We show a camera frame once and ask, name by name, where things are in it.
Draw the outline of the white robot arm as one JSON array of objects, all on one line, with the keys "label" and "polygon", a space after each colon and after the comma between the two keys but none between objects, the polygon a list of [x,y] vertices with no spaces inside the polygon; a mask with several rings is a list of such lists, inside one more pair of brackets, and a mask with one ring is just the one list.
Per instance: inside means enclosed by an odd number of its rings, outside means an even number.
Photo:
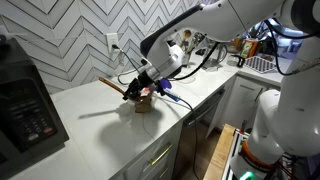
[{"label": "white robot arm", "polygon": [[147,66],[124,93],[136,100],[145,87],[176,76],[182,48],[167,40],[174,31],[190,27],[214,41],[227,42],[259,22],[277,19],[300,30],[302,46],[283,73],[280,90],[259,96],[253,129],[231,157],[238,180],[264,180],[280,166],[281,156],[310,157],[320,152],[319,0],[219,0],[199,4],[182,13],[140,44]]}]

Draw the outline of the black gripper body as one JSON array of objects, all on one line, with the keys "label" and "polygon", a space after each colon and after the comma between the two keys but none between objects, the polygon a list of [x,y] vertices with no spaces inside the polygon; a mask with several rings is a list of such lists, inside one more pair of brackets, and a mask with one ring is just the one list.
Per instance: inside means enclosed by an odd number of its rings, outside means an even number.
[{"label": "black gripper body", "polygon": [[161,77],[160,73],[156,69],[143,70],[137,77],[138,88],[143,89],[155,83]]}]

